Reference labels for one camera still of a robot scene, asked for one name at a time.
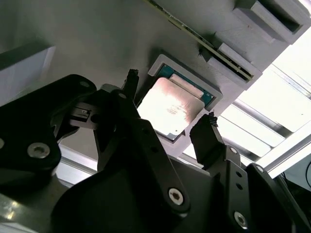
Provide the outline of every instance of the white panel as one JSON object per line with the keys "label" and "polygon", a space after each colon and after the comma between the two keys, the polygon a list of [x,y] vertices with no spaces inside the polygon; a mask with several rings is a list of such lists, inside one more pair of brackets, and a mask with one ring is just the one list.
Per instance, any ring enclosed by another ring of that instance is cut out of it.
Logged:
{"label": "white panel", "polygon": [[270,151],[271,148],[267,144],[263,143],[225,118],[220,116],[217,123],[219,125],[219,133],[223,138],[229,139],[235,144],[240,145],[250,152],[253,152],[255,155],[263,157]]}
{"label": "white panel", "polygon": [[311,101],[269,68],[239,99],[292,132],[311,119]]}
{"label": "white panel", "polygon": [[272,147],[276,147],[284,141],[284,137],[264,126],[234,105],[230,105],[221,116]]}

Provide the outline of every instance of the black plastic part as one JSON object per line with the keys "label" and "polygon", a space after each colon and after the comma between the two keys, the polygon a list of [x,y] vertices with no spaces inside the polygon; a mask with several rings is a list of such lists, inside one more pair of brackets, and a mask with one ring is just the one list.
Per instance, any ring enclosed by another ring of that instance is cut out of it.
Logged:
{"label": "black plastic part", "polygon": [[122,87],[122,90],[123,93],[126,95],[126,97],[130,98],[133,101],[135,99],[138,81],[139,81],[138,70],[130,69],[127,78],[124,82],[124,85]]}
{"label": "black plastic part", "polygon": [[[146,187],[149,183],[142,167],[114,158],[104,171],[62,197],[53,213],[53,232],[206,233],[219,225],[210,215],[215,182],[205,171],[171,159],[191,199],[191,211],[177,224],[158,212],[160,206]],[[140,175],[137,181],[132,179],[134,171]]]}
{"label": "black plastic part", "polygon": [[[95,85],[86,78],[69,75],[2,106],[0,138],[4,146],[0,150],[0,185],[26,184],[33,177],[43,179],[54,174],[61,158],[54,132],[59,130],[66,111],[81,97],[95,91]],[[37,159],[28,155],[27,148],[36,142],[48,145],[47,157]]]}
{"label": "black plastic part", "polygon": [[311,232],[301,209],[286,197],[281,186],[258,165],[246,168],[249,178],[249,193],[253,219],[261,231],[266,232]]}
{"label": "black plastic part", "polygon": [[217,127],[211,125],[208,115],[203,115],[198,123],[190,131],[190,139],[194,146],[198,163],[207,169],[219,158],[218,153],[213,151],[224,146],[222,137]]}

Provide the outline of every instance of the screw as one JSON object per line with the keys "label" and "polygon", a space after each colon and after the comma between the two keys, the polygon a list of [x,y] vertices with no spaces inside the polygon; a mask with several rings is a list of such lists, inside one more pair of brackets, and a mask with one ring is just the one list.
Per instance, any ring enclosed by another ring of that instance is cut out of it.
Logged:
{"label": "screw", "polygon": [[87,82],[81,81],[80,82],[81,86],[89,87],[89,84]]}
{"label": "screw", "polygon": [[231,150],[233,153],[235,153],[235,154],[238,153],[238,151],[237,151],[235,148],[233,148],[233,147],[230,147],[230,150]]}
{"label": "screw", "polygon": [[242,227],[244,230],[247,229],[246,219],[241,213],[239,213],[237,211],[234,212],[234,219],[240,227]]}
{"label": "screw", "polygon": [[123,99],[126,99],[126,95],[122,94],[122,93],[119,93],[119,96]]}
{"label": "screw", "polygon": [[263,172],[262,167],[260,167],[260,166],[256,166],[256,167],[257,167],[257,169],[258,169],[260,172]]}
{"label": "screw", "polygon": [[176,188],[171,188],[169,190],[169,196],[172,202],[176,205],[181,205],[184,202],[184,197],[181,192]]}
{"label": "screw", "polygon": [[27,148],[27,153],[32,158],[44,159],[50,154],[50,148],[47,144],[36,142]]}
{"label": "screw", "polygon": [[2,138],[0,138],[0,149],[2,149],[4,146],[4,140]]}

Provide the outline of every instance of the metallic surface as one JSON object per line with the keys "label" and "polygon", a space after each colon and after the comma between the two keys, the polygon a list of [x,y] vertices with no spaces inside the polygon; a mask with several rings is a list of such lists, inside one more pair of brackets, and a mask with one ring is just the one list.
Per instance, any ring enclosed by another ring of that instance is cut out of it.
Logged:
{"label": "metallic surface", "polygon": [[40,189],[0,194],[0,217],[38,233],[50,233],[51,212],[67,189],[53,176],[49,184]]}
{"label": "metallic surface", "polygon": [[235,154],[238,153],[238,151],[237,151],[235,148],[233,148],[233,147],[230,147],[230,150],[231,150],[233,153],[235,153]]}
{"label": "metallic surface", "polygon": [[3,146],[4,146],[4,140],[0,138],[0,149],[2,149]]}
{"label": "metallic surface", "polygon": [[204,103],[169,79],[159,78],[138,112],[164,135],[179,135],[203,110]]}
{"label": "metallic surface", "polygon": [[182,193],[176,188],[171,188],[169,190],[169,197],[176,205],[181,205],[184,202]]}
{"label": "metallic surface", "polygon": [[27,148],[27,153],[32,158],[44,159],[50,154],[50,147],[41,142],[32,143]]}
{"label": "metallic surface", "polygon": [[262,168],[262,167],[256,166],[256,168],[257,168],[260,172],[263,172],[263,168]]}
{"label": "metallic surface", "polygon": [[45,226],[48,219],[3,194],[0,194],[0,217],[38,232],[47,232],[48,229]]}
{"label": "metallic surface", "polygon": [[244,216],[239,212],[234,212],[234,219],[238,223],[240,227],[242,227],[244,230],[247,229],[247,222]]}

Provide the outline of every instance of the hole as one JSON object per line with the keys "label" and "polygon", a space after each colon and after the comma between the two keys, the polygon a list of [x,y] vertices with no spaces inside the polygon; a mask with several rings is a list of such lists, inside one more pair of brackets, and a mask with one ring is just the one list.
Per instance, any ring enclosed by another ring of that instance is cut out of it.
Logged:
{"label": "hole", "polygon": [[94,114],[93,116],[91,116],[91,121],[95,124],[97,124],[100,121],[100,115],[99,114]]}
{"label": "hole", "polygon": [[43,147],[35,147],[35,148],[34,148],[34,152],[37,152],[37,153],[44,153],[45,150],[44,150]]}
{"label": "hole", "polygon": [[154,153],[159,152],[159,150],[156,147],[150,147],[150,150]]}
{"label": "hole", "polygon": [[237,183],[237,187],[238,187],[239,190],[243,190],[242,185],[240,185],[239,183]]}
{"label": "hole", "polygon": [[147,129],[142,129],[142,131],[144,134],[149,134],[149,130],[147,130]]}
{"label": "hole", "polygon": [[236,174],[238,175],[238,177],[242,177],[242,174],[239,173],[238,171],[236,172]]}
{"label": "hole", "polygon": [[241,216],[238,216],[238,220],[241,224],[245,224],[244,219]]}
{"label": "hole", "polygon": [[179,196],[178,193],[172,193],[172,196],[173,196],[173,198],[176,199],[176,200],[179,200],[179,199],[180,199],[180,196]]}

